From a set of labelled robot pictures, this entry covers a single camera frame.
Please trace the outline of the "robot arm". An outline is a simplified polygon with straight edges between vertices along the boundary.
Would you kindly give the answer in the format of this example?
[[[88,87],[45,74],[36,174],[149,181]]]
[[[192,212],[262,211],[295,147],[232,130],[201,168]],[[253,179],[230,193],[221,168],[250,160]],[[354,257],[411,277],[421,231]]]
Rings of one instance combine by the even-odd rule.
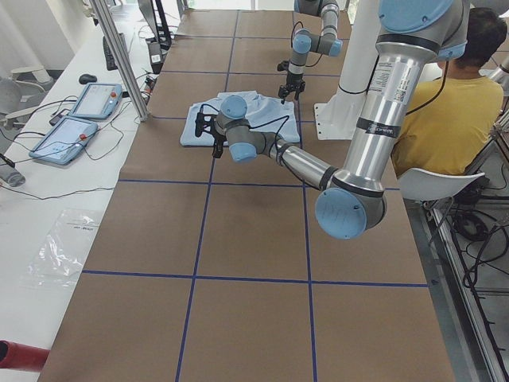
[[[321,191],[315,217],[325,232],[340,240],[360,236],[386,213],[381,177],[422,69],[429,62],[463,54],[468,8],[467,1],[379,3],[378,61],[342,168],[330,166],[278,133],[256,131],[246,118],[246,102],[237,95],[228,96],[209,123],[214,157],[221,156],[224,144],[235,162],[265,154]]]
[[[337,1],[295,1],[294,11],[321,18],[321,33],[311,33],[306,28],[292,32],[292,53],[288,60],[281,61],[277,70],[286,72],[286,83],[278,89],[278,98],[282,103],[290,94],[298,100],[305,90],[303,79],[309,53],[317,53],[328,57],[337,57],[342,49],[343,42],[337,38],[340,7]]]

